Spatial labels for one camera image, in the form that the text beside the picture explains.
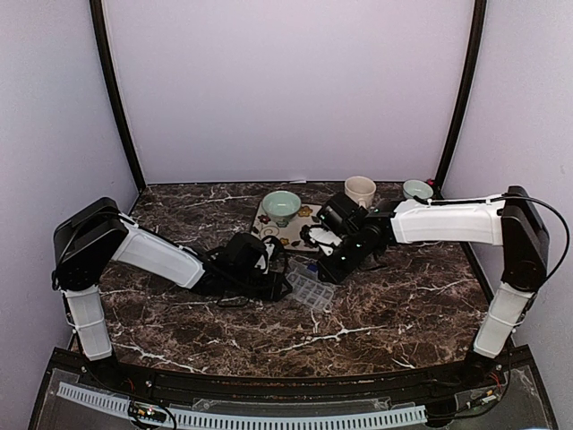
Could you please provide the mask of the square floral ceramic plate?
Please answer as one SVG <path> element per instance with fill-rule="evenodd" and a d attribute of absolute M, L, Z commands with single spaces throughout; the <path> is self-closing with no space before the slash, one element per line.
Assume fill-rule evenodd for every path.
<path fill-rule="evenodd" d="M 280 227 L 276 222 L 271 220 L 269 215 L 263 210 L 262 203 L 260 202 L 256 215 L 253 218 L 250 232 L 259 239 L 263 239 L 267 236 L 277 238 L 290 253 L 316 254 L 320 251 L 319 247 L 307 245 L 300 234 L 304 226 L 312 226 L 320 223 L 317 218 L 317 213 L 320 208 L 320 205 L 304 203 L 288 224 L 285 227 Z"/>

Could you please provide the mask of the left black frame post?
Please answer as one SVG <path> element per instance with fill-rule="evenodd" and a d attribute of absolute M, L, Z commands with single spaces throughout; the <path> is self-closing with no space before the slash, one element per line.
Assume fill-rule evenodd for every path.
<path fill-rule="evenodd" d="M 146 181 L 141 169 L 140 161 L 136 153 L 133 138 L 129 130 L 124 104 L 120 94 L 118 81 L 115 75 L 114 61 L 107 35 L 107 23 L 104 14 L 104 2 L 89 0 L 92 27 L 98 49 L 100 67 L 103 73 L 107 89 L 107 96 L 115 120 L 115 126 L 120 138 L 122 149 L 128 163 L 128 167 L 138 193 L 142 193 L 146 187 Z"/>

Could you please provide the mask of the clear plastic pill organizer box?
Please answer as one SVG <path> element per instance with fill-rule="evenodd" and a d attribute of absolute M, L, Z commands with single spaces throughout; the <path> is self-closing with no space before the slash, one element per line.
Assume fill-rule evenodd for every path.
<path fill-rule="evenodd" d="M 327 313 L 332 307 L 336 289 L 328 282 L 319 280 L 318 272 L 309 271 L 309 264 L 295 260 L 289 262 L 286 278 L 293 287 L 290 296 L 313 311 Z"/>

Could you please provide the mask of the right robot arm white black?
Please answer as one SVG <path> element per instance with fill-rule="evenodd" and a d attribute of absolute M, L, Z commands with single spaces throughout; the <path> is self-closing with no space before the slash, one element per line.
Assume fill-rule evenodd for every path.
<path fill-rule="evenodd" d="M 318 225 L 308 229 L 304 240 L 321 249 L 319 277 L 333 284 L 345 280 L 371 254 L 394 245 L 452 242 L 500 247 L 504 261 L 500 286 L 475 335 L 475 355 L 457 370 L 458 382 L 474 389 L 490 376 L 489 359 L 499 355 L 555 272 L 548 267 L 550 236 L 539 207 L 549 210 L 551 205 L 518 185 L 486 197 L 415 197 L 382 202 L 371 210 L 338 193 L 321 207 Z"/>

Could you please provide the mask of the black front table rail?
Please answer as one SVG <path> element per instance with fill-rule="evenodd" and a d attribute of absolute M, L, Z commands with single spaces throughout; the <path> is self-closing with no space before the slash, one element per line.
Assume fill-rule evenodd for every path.
<path fill-rule="evenodd" d="M 78 373 L 82 382 L 125 391 L 145 400 L 180 404 L 190 404 L 200 398 L 267 403 L 388 398 L 393 403 L 432 404 L 453 400 L 470 390 L 492 389 L 495 394 L 501 393 L 509 378 L 504 362 L 490 367 L 456 362 L 355 376 L 255 378 L 191 374 L 115 360 L 93 364 L 80 354 L 66 350 L 58 355 L 61 366 Z"/>

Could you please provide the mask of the beige ceramic mug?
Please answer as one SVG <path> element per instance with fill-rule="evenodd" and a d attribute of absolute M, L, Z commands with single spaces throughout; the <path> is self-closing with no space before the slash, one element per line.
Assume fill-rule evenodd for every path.
<path fill-rule="evenodd" d="M 345 183 L 345 195 L 359 206 L 369 209 L 376 193 L 376 184 L 365 176 L 351 176 Z"/>

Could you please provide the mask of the small green bowl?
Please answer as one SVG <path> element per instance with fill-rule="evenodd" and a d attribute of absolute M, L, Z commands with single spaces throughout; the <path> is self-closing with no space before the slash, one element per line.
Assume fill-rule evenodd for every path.
<path fill-rule="evenodd" d="M 406 199 L 418 197 L 426 200 L 432 198 L 434 195 L 434 191 L 429 184 L 417 179 L 406 180 L 403 183 L 402 191 Z"/>

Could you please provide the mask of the right black frame post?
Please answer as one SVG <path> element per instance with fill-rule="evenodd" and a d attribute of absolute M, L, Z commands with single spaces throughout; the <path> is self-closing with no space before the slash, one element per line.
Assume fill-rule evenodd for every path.
<path fill-rule="evenodd" d="M 437 186 L 438 190 L 441 190 L 445 185 L 464 122 L 482 43 L 487 3 L 487 0 L 474 1 L 465 61 L 461 73 L 456 103 L 452 112 L 449 130 L 434 178 L 434 184 Z"/>

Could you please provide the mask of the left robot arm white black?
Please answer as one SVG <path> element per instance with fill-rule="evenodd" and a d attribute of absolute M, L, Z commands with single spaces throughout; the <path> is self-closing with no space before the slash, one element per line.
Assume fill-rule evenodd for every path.
<path fill-rule="evenodd" d="M 69 323 L 90 373 L 108 391 L 126 383 L 125 369 L 111 357 L 99 280 L 110 262 L 120 262 L 210 297 L 234 293 L 247 299 L 277 302 L 291 294 L 284 246 L 273 236 L 236 233 L 226 245 L 209 251 L 178 245 L 140 226 L 115 201 L 102 197 L 56 227 L 52 287 L 62 292 Z"/>

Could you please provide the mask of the black frame post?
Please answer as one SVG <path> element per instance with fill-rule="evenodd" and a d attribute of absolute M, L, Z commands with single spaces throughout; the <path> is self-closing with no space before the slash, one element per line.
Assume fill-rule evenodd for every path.
<path fill-rule="evenodd" d="M 461 73 L 456 103 L 452 112 L 449 130 L 434 178 L 434 184 L 437 186 L 438 190 L 441 190 L 445 185 L 464 122 L 482 43 L 487 3 L 487 0 L 474 1 L 465 61 Z"/>
<path fill-rule="evenodd" d="M 120 94 L 118 81 L 115 75 L 114 61 L 107 35 L 107 23 L 104 14 L 104 2 L 89 0 L 92 27 L 98 49 L 100 67 L 103 73 L 107 89 L 107 96 L 115 120 L 115 126 L 120 138 L 122 149 L 128 163 L 128 167 L 138 193 L 142 193 L 146 187 L 146 181 L 141 169 L 140 161 L 136 153 L 133 138 L 129 130 L 124 104 Z"/>

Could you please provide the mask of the green ceramic bowl on plate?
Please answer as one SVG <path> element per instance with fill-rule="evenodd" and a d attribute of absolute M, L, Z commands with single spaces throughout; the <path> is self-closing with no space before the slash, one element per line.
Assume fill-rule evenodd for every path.
<path fill-rule="evenodd" d="M 279 228 L 284 228 L 302 206 L 301 198 L 284 190 L 265 195 L 261 202 L 263 211 Z"/>

